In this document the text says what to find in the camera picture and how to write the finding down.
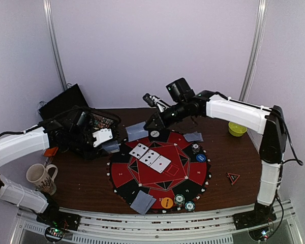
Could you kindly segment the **dealt blue-backed card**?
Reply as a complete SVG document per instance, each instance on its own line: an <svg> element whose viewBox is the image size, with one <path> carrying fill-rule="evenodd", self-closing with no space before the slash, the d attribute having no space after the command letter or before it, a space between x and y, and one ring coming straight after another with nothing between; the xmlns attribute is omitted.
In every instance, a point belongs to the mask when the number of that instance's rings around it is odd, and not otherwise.
<svg viewBox="0 0 305 244"><path fill-rule="evenodd" d="M184 138L187 142L193 142L193 141L197 141L198 140L198 137L196 134L194 133L187 133L187 134L184 134Z"/></svg>
<svg viewBox="0 0 305 244"><path fill-rule="evenodd" d="M135 205L135 210L144 215L148 212L151 206L156 202L156 198L152 197L151 199L140 198L137 200Z"/></svg>
<svg viewBox="0 0 305 244"><path fill-rule="evenodd" d="M130 205L130 208L143 215L146 213L146 208L149 203L150 203L149 195L143 191L139 191L136 198Z"/></svg>

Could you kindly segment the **green white poker chip stack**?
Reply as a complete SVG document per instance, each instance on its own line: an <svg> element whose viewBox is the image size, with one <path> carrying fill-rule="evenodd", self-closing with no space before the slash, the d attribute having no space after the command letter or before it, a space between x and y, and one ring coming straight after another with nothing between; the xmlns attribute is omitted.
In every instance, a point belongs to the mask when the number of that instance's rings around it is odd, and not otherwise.
<svg viewBox="0 0 305 244"><path fill-rule="evenodd" d="M174 196L174 203L177 205L177 206L182 206L185 204L185 197L184 195L182 194L176 194Z"/></svg>

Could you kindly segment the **grey playing card deck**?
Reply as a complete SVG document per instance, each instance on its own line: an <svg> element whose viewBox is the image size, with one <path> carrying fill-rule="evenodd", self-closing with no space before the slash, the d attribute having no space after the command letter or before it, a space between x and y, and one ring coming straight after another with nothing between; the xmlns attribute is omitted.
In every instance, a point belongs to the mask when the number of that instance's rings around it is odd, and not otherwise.
<svg viewBox="0 0 305 244"><path fill-rule="evenodd" d="M110 141L102 144L102 149L108 154L113 154L120 151L118 141Z"/></svg>

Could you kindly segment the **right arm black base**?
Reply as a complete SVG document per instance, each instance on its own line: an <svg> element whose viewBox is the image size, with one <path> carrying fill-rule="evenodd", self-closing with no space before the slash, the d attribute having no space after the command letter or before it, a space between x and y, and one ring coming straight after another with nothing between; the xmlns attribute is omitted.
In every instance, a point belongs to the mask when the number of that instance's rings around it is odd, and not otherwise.
<svg viewBox="0 0 305 244"><path fill-rule="evenodd" d="M233 215L236 230L251 228L267 224L270 220L275 221L277 216L273 207L268 210L251 210Z"/></svg>

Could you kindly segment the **blue small blind button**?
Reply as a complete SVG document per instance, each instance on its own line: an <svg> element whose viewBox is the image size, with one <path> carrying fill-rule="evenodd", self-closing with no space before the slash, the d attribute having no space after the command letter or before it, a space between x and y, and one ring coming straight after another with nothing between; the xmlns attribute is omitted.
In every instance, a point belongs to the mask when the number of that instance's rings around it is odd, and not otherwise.
<svg viewBox="0 0 305 244"><path fill-rule="evenodd" d="M196 160L197 160L198 162L205 162L205 161L206 161L206 156L205 156L204 154L198 154L198 155L196 156Z"/></svg>

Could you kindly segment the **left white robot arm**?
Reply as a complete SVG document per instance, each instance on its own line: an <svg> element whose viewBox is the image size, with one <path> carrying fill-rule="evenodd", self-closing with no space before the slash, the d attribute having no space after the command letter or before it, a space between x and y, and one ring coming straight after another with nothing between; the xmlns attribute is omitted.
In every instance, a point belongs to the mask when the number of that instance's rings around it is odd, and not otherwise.
<svg viewBox="0 0 305 244"><path fill-rule="evenodd" d="M102 145L116 140L121 118L111 112L74 106L24 131L0 133L0 168L37 151L57 147L70 150L86 160L106 154ZM0 200L42 214L52 226L63 221L63 214L48 193L25 188L0 174Z"/></svg>

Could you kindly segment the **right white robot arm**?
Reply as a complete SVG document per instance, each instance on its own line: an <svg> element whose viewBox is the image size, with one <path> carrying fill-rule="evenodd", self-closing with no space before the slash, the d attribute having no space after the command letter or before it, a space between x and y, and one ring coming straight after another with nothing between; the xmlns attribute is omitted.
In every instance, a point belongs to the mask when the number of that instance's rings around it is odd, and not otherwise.
<svg viewBox="0 0 305 244"><path fill-rule="evenodd" d="M245 103L218 91L203 90L196 94L184 78L168 84L166 89L174 105L168 105L157 96L143 96L150 107L158 109L146 122L146 130L162 130L186 117L200 116L222 119L262 135L259 147L262 164L260 189L250 215L254 224L262 224L270 216L281 184L286 145L292 144L281 107Z"/></svg>

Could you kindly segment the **black poker chip case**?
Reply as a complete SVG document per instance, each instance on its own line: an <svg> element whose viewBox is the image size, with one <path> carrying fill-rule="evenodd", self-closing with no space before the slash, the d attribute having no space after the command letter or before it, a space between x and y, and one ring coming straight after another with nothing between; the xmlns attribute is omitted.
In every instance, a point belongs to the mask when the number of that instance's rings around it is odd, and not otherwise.
<svg viewBox="0 0 305 244"><path fill-rule="evenodd" d="M90 108L78 84L62 92L39 109L43 127L49 132L51 147L60 152L71 151L86 160L95 160L108 155L102 145L94 147L93 133L110 130L109 141L119 137L117 126L121 118L111 112Z"/></svg>

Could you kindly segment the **four of clubs card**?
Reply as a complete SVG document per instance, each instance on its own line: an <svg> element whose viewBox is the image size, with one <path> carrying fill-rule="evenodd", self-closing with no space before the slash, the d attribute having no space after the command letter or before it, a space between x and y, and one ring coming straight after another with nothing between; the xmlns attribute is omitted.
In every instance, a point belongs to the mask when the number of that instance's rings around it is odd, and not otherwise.
<svg viewBox="0 0 305 244"><path fill-rule="evenodd" d="M135 157L137 159L142 158L142 156L149 150L149 147L142 144L138 143L130 152L129 155L132 157Z"/></svg>

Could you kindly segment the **teal white poker chip stack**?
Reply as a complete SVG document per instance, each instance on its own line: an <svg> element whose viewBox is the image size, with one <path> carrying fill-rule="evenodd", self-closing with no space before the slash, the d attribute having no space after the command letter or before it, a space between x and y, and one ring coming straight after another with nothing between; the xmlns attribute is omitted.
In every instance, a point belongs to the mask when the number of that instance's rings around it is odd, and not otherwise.
<svg viewBox="0 0 305 244"><path fill-rule="evenodd" d="M196 205L193 201L188 201L188 202L185 203L186 211L194 211L195 207L196 207Z"/></svg>

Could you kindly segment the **red black triangular token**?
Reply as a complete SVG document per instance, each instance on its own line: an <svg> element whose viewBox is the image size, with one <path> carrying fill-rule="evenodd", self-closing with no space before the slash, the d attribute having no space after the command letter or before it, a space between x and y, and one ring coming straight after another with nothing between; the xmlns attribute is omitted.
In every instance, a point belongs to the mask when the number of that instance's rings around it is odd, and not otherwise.
<svg viewBox="0 0 305 244"><path fill-rule="evenodd" d="M227 173L227 177L229 178L231 185L233 186L237 180L240 178L239 174Z"/></svg>

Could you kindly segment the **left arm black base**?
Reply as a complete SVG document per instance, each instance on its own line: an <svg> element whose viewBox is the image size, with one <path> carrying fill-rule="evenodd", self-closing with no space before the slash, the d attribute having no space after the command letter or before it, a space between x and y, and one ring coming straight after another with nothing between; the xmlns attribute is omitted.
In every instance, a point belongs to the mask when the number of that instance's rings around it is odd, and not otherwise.
<svg viewBox="0 0 305 244"><path fill-rule="evenodd" d="M81 216L63 212L57 209L45 210L43 213L35 213L36 220L58 230L77 231Z"/></svg>

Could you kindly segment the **blue-backed card aloft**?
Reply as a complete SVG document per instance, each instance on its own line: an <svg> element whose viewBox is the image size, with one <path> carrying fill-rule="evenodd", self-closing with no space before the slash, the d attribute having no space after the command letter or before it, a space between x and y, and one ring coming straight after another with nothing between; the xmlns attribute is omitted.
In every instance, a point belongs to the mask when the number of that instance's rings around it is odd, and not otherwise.
<svg viewBox="0 0 305 244"><path fill-rule="evenodd" d="M146 122L140 122L131 126L126 127L128 141L136 141L148 136L148 131L144 129Z"/></svg>

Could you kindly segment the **orange big blind button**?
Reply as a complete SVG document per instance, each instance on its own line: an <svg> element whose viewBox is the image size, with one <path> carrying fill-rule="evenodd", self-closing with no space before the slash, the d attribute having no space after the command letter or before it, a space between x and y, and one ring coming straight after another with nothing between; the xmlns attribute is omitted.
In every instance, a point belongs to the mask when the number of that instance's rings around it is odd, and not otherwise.
<svg viewBox="0 0 305 244"><path fill-rule="evenodd" d="M173 199L172 199L172 198L170 198L170 197L165 197L165 198L162 198L162 199L161 199L160 204L161 204L161 207L162 207L163 209L170 209L170 208L173 207L174 202L173 202Z"/></svg>

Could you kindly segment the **white dealer button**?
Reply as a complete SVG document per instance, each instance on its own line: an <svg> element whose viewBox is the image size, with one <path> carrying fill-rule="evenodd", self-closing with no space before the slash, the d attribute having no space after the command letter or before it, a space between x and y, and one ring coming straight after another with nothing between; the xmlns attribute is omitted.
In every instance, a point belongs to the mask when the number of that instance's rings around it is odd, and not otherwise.
<svg viewBox="0 0 305 244"><path fill-rule="evenodd" d="M151 131L150 135L154 138L159 137L160 136L160 132L157 130L153 130Z"/></svg>

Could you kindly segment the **black white poker chip stack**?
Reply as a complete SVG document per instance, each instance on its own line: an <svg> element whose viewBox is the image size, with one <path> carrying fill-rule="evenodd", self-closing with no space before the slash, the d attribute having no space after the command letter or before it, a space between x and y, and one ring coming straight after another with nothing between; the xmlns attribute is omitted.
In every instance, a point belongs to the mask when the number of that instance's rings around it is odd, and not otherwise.
<svg viewBox="0 0 305 244"><path fill-rule="evenodd" d="M192 144L192 151L193 152L198 152L200 150L200 145L198 143L193 143Z"/></svg>

